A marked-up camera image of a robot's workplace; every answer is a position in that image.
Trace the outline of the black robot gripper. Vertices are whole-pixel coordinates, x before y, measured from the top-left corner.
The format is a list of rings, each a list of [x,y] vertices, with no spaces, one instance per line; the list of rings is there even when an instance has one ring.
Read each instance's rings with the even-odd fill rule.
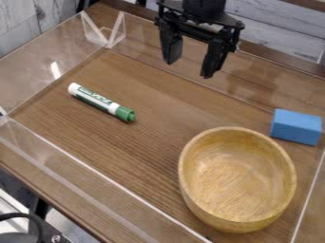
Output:
[[[173,65],[184,53],[184,35],[209,43],[201,76],[205,79],[221,69],[228,50],[238,50],[245,24],[226,11],[226,0],[158,0],[155,25],[161,32],[162,57]]]

